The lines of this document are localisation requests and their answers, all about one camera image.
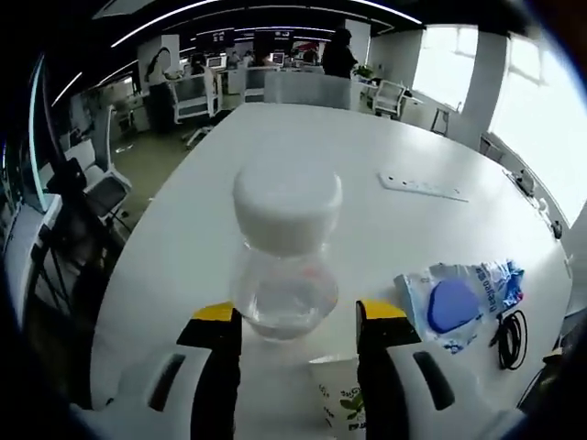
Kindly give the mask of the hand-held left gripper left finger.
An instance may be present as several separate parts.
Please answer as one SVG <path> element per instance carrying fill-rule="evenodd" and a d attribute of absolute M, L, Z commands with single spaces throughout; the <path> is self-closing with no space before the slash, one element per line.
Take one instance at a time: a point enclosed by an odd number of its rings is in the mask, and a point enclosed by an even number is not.
<path fill-rule="evenodd" d="M 174 344 L 127 368 L 104 408 L 72 411 L 97 439 L 231 439 L 241 348 L 233 304 L 206 306 Z"/>

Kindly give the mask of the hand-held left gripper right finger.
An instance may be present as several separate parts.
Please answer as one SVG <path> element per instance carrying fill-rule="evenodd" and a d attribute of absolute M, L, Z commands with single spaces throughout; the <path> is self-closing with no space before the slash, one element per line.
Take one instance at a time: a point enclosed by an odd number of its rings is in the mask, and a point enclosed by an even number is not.
<path fill-rule="evenodd" d="M 369 439 L 510 439 L 521 411 L 500 408 L 477 377 L 436 343 L 424 342 L 405 312 L 359 300 L 357 379 Z"/>

